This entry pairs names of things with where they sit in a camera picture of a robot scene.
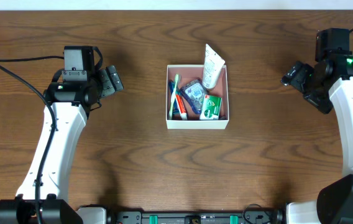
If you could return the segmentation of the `green white toothbrush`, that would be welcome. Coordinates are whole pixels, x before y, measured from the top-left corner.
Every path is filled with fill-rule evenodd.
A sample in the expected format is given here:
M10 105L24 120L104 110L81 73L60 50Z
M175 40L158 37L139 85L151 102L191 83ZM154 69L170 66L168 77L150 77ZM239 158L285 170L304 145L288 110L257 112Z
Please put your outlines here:
M168 119L172 120L173 119L173 111L174 111L174 106L177 103L177 88L178 88L178 83L180 81L181 77L179 74L176 74L174 77L174 86L173 86L173 91L170 97L170 109L168 112Z

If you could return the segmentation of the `blue disposable razor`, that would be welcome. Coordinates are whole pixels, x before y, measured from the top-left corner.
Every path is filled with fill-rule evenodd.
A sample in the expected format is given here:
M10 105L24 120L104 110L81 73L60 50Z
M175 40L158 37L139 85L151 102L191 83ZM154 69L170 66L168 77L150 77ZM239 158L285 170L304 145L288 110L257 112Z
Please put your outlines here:
M168 87L169 87L169 89L170 89L170 96L171 96L172 91L173 91L173 86L174 86L174 82L173 82L173 81L169 81L169 82L168 82ZM178 112L179 112L179 111L178 111L178 109L177 109L177 104L175 104L173 114L178 113Z

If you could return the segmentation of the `green red toothpaste tube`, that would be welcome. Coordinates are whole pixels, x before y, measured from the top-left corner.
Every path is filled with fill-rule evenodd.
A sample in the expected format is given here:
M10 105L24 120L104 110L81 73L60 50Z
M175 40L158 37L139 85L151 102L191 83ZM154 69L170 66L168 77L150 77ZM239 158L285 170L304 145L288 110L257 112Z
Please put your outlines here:
M175 90L175 103L176 103L176 107L179 111L180 117L182 120L187 120L187 112L186 112L186 108L183 104L183 99L179 94L178 88L176 85L174 85L174 90Z

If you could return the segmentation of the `white lotion tube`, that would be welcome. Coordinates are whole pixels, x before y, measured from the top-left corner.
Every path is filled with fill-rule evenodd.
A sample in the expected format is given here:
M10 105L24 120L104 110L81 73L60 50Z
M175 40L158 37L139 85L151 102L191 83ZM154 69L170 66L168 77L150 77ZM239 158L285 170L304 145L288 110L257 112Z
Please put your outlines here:
M225 60L206 44L202 78L205 89L210 90L216 86L224 64Z

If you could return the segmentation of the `green soap bar box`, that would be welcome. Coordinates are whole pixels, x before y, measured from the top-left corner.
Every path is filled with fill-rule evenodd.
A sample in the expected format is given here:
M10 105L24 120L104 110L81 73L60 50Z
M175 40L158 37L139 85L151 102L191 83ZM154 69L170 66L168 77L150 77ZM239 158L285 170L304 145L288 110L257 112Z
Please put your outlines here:
M222 98L218 96L205 95L200 120L218 120L221 112Z

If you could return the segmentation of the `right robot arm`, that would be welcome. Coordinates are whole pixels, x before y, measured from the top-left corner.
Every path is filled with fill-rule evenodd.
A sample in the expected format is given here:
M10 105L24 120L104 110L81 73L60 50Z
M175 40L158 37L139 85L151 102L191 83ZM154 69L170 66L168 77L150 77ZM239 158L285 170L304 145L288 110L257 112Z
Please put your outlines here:
M335 111L342 144L342 177L316 200L286 206L285 223L353 223L353 53L351 30L330 28L316 36L316 65L297 61L282 77L323 114Z

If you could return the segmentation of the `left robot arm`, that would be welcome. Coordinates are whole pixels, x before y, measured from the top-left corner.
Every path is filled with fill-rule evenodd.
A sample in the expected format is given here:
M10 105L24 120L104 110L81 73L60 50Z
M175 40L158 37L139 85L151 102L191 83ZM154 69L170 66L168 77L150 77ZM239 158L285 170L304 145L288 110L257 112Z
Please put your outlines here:
M91 111L101 99L123 90L115 66L102 67L94 46L66 46L64 67L39 92L13 72L44 102L44 123L29 171L14 199L0 200L0 223L112 223L105 206L68 204L68 185L76 145Z

